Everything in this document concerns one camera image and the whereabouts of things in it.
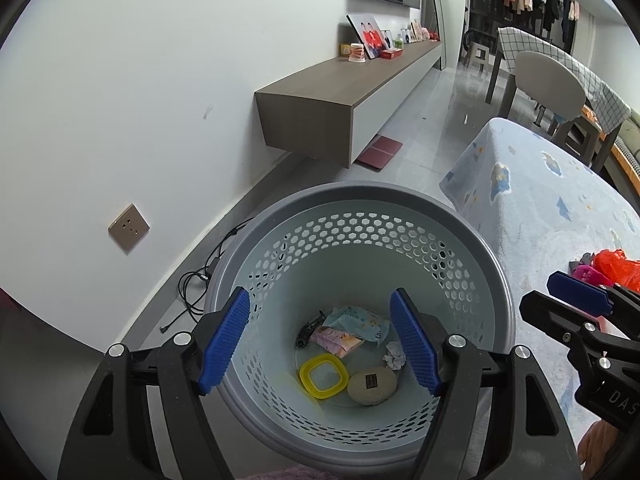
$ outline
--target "tile floor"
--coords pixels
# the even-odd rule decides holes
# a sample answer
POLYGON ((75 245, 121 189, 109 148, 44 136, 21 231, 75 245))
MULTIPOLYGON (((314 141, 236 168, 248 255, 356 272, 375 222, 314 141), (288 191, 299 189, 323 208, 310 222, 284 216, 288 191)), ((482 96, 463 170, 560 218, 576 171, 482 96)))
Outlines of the tile floor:
MULTIPOLYGON (((305 159, 281 186, 265 197, 256 212, 291 193, 339 180, 377 180, 398 184, 451 206, 438 184, 480 129, 497 115, 500 107, 506 79, 498 78, 493 102, 488 105, 484 102, 484 96, 489 77, 487 71, 479 75, 476 65, 466 68, 460 64, 455 71, 445 72, 432 69, 380 131, 380 134, 404 144, 384 169, 376 172, 354 165, 345 170, 318 160, 305 159)), ((534 103, 520 92, 514 99, 510 119, 538 131, 532 126, 534 103)), ((193 321, 183 316, 167 333, 159 333, 158 327, 167 324, 182 309, 182 303, 175 301, 151 332, 144 347, 158 346, 176 332, 191 330, 193 321)), ((203 406, 221 451, 236 478, 292 465, 289 460, 252 437, 236 421, 216 392, 204 397, 203 406)), ((152 397, 150 407, 162 468, 169 478, 179 478, 161 416, 159 395, 152 397)))

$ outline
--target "floating tv cabinet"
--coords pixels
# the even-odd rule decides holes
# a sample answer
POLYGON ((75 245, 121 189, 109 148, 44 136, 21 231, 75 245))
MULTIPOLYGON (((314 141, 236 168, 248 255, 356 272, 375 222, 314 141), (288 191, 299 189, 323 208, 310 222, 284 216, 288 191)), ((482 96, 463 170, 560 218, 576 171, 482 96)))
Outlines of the floating tv cabinet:
POLYGON ((423 41, 395 59, 336 57, 265 86, 255 93, 264 140, 348 168, 441 55, 441 42, 423 41))

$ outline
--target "human hand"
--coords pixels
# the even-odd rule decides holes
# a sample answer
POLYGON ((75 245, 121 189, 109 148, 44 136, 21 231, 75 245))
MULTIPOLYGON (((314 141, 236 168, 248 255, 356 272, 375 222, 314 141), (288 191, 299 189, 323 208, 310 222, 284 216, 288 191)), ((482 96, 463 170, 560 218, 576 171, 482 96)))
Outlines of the human hand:
POLYGON ((618 429, 608 422, 599 420, 594 422, 584 434, 578 444, 578 460, 585 464, 582 478, 589 480, 604 465, 605 455, 611 449, 618 437, 618 429))

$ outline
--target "red box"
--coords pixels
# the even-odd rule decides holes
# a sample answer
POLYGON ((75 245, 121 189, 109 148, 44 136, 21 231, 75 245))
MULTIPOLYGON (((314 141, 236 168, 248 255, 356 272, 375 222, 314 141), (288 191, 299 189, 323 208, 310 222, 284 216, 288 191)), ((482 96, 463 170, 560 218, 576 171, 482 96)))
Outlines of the red box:
POLYGON ((388 48, 380 52, 380 57, 382 59, 395 59, 398 56, 402 55, 401 48, 388 48))

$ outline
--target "gray plastic basket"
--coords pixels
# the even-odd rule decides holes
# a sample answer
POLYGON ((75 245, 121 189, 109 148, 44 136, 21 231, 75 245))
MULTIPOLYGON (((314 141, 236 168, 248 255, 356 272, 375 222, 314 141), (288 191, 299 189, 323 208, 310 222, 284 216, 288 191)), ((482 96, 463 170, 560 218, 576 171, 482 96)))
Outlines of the gray plastic basket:
MULTIPOLYGON (((341 474, 408 466, 438 400, 408 366, 377 406, 359 406, 346 391, 313 399, 298 368, 322 349, 299 350, 294 341, 319 310, 350 304, 388 317, 389 296, 402 286, 420 311, 479 347, 507 352, 514 343, 508 286, 485 241, 442 204, 389 184, 326 184, 279 201, 236 237, 213 283, 206 312, 222 308, 238 285, 252 295, 218 387, 226 404, 271 449, 341 474)), ((387 341, 396 337, 391 331, 387 341)), ((366 346, 343 359, 350 375, 383 363, 385 345, 366 346)), ((487 408, 483 397, 479 410, 487 408)))

